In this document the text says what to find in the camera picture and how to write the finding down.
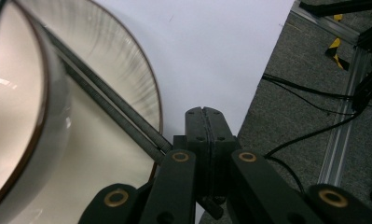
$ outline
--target black plastic bracket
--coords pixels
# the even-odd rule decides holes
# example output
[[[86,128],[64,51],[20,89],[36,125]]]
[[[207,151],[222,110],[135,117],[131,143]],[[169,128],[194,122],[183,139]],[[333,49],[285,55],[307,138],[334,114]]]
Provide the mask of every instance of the black plastic bracket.
[[[153,182],[139,189],[124,184],[106,187],[93,198],[78,223],[138,223],[152,186]]]
[[[372,9],[372,0],[354,0],[318,6],[301,2],[299,7],[304,8],[315,16],[324,17],[370,10]]]
[[[229,158],[239,148],[223,114],[215,109],[196,107],[186,112],[186,135],[173,138],[173,147],[192,151],[197,160],[197,202],[215,219],[224,210],[229,183]]]
[[[307,192],[307,201],[324,223],[372,224],[372,211],[344,189],[314,185]]]
[[[231,155],[227,209],[234,223],[323,223],[260,155]]]
[[[195,219],[195,154],[166,154],[140,219],[141,224],[189,224]]]
[[[351,108],[360,112],[363,111],[367,106],[372,97],[372,71],[368,74],[363,81],[357,85],[354,92],[354,99],[351,104]]]

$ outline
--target bowl rim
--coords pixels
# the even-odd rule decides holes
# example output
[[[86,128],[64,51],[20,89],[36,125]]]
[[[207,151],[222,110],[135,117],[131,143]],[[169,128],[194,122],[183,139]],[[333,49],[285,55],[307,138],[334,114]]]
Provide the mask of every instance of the bowl rim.
[[[0,6],[0,18],[2,18],[2,14],[4,9],[8,6],[10,3],[15,2],[8,2],[6,4],[7,0],[0,1],[1,3],[4,3],[2,6]],[[20,12],[21,16],[25,19],[25,22],[27,23],[28,27],[30,28],[30,31],[32,32],[32,36],[34,37],[34,41],[37,45],[38,51],[40,51],[40,57],[41,57],[41,68],[42,68],[42,98],[40,102],[40,109],[38,111],[38,115],[36,118],[36,124],[33,130],[33,133],[30,137],[28,146],[26,149],[24,149],[21,158],[14,168],[14,170],[11,172],[11,175],[5,182],[5,184],[0,188],[0,202],[2,202],[8,193],[10,193],[11,189],[16,185],[17,181],[21,177],[21,174],[23,170],[26,168],[27,164],[29,163],[30,159],[32,158],[34,154],[34,150],[37,147],[38,141],[40,139],[40,136],[42,135],[43,128],[46,124],[47,118],[48,118],[48,105],[49,105],[49,69],[48,69],[48,53],[46,46],[43,43],[42,36],[37,32],[37,29],[35,27],[35,24],[31,21],[31,19],[27,16],[26,11],[18,6],[17,4],[14,4],[14,6],[17,8],[17,10]]]
[[[150,61],[148,60],[145,51],[139,44],[138,40],[134,37],[133,33],[130,31],[130,29],[122,23],[117,17],[115,17],[110,11],[108,11],[105,7],[102,7],[98,3],[92,1],[92,0],[86,0],[89,4],[92,4],[94,7],[99,8],[103,13],[105,13],[108,17],[110,17],[111,20],[113,20],[117,25],[119,25],[121,28],[124,29],[124,31],[129,35],[129,37],[132,39],[134,45],[140,50],[141,57],[145,60],[146,65],[148,67],[148,70],[151,73],[151,77],[153,78],[153,82],[157,91],[157,99],[158,99],[158,118],[159,118],[159,127],[158,131],[162,133],[163,129],[163,112],[162,112],[162,102],[161,102],[161,96],[159,91],[159,85],[157,82],[157,78],[154,73],[154,69],[151,66]],[[3,185],[2,188],[0,188],[0,202],[2,202],[7,194],[11,192],[11,189],[16,185],[17,181],[21,177],[24,169],[26,168],[28,162],[32,158],[34,154],[34,150],[37,147],[38,141],[43,134],[43,129],[46,124],[47,118],[48,118],[48,105],[49,105],[49,64],[48,64],[48,49],[47,46],[44,44],[43,37],[41,34],[39,34],[38,29],[36,28],[36,24],[33,22],[33,20],[30,18],[30,12],[25,9],[21,3],[17,1],[9,1],[9,0],[0,0],[0,18],[2,18],[3,10],[6,6],[8,6],[9,3],[14,3],[14,5],[17,7],[18,11],[21,13],[25,21],[27,22],[28,26],[30,27],[32,31],[32,35],[34,36],[34,41],[36,42],[38,49],[41,53],[41,65],[42,65],[42,76],[43,76],[43,92],[42,92],[42,100],[41,105],[39,109],[39,113],[37,116],[37,122],[34,127],[34,131],[32,133],[32,136],[30,138],[30,141],[28,143],[28,146],[24,150],[20,161],[16,165],[15,169],[12,171],[10,177],[6,181],[6,183]],[[150,180],[154,177],[155,172],[157,169],[157,164],[154,162],[151,173],[150,173]]]

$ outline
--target table surface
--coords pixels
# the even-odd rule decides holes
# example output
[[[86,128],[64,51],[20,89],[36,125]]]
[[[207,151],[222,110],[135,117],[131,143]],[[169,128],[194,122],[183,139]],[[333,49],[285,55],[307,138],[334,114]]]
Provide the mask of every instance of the table surface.
[[[220,110],[238,134],[294,1],[96,2],[144,50],[158,81],[163,135],[172,140],[196,106]]]

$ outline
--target white bowl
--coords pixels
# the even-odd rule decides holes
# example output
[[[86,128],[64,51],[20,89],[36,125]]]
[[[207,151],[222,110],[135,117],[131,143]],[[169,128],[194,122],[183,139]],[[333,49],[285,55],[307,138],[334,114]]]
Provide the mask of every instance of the white bowl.
[[[0,223],[43,188],[65,149],[70,97],[43,32],[14,3],[0,12]]]
[[[158,86],[142,50],[124,26],[86,0],[20,0],[45,26],[156,129]],[[72,130],[60,165],[12,223],[77,223],[93,197],[111,184],[136,188],[153,161],[73,80]]]

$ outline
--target gray carpet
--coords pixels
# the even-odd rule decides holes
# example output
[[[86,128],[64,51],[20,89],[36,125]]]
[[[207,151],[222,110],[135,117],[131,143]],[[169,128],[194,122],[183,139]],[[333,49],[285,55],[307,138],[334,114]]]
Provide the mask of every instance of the gray carpet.
[[[333,1],[312,1],[330,3]],[[370,12],[344,15],[343,23],[363,31],[372,25]],[[289,16],[279,42],[269,60],[266,73],[282,77],[299,85],[320,91],[342,93],[348,72],[341,70],[324,56],[335,37],[295,16]],[[338,55],[351,61],[353,48],[342,43]],[[314,104],[336,111],[337,100],[297,91]],[[244,149],[264,154],[281,143],[334,123],[335,115],[319,111],[283,89],[262,80],[239,138]],[[316,184],[322,166],[330,132],[296,143],[275,154],[290,165],[304,187]],[[372,209],[372,107],[368,107],[352,126],[350,149],[345,161],[341,187]],[[296,187],[292,177],[272,164],[279,174]],[[215,221],[204,214],[200,223],[231,223],[227,214]]]

